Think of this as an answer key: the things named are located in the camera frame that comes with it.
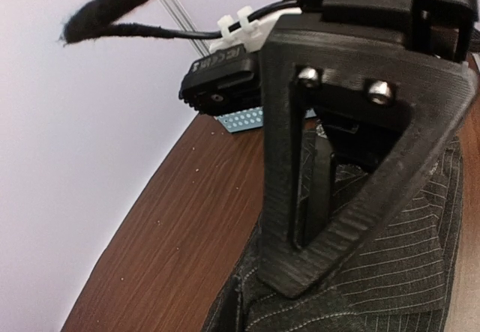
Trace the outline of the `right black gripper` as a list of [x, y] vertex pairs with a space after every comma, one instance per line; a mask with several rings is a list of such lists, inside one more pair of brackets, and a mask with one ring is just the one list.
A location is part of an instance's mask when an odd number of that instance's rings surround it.
[[297, 1], [305, 13], [321, 13], [327, 22], [362, 25], [401, 33], [412, 51], [464, 61], [478, 0], [284, 0]]

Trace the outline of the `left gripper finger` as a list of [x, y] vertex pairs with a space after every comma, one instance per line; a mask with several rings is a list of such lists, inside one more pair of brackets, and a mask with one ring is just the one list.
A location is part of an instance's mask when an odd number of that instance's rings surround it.
[[228, 279], [211, 307], [210, 331], [243, 331], [242, 279], [238, 275]]

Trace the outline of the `black pinstriped long sleeve shirt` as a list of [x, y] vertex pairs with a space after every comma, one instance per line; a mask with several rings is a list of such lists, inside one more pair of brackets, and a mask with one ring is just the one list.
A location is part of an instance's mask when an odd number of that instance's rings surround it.
[[294, 300], [258, 279], [259, 232], [253, 230], [229, 276], [241, 278], [243, 331], [443, 331], [462, 204], [461, 144], [453, 139], [426, 185], [343, 266], [332, 285]]

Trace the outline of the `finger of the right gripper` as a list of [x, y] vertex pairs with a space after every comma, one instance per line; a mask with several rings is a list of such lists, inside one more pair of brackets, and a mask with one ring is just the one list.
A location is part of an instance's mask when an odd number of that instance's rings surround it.
[[305, 217], [305, 244], [308, 245], [327, 226], [337, 159], [327, 138], [317, 136]]
[[[465, 60], [414, 52], [396, 31], [286, 14], [260, 51], [263, 107], [293, 103], [320, 124], [264, 129], [259, 278], [288, 298], [327, 283], [421, 188], [476, 99]], [[327, 226], [305, 244], [315, 138], [337, 168]]]

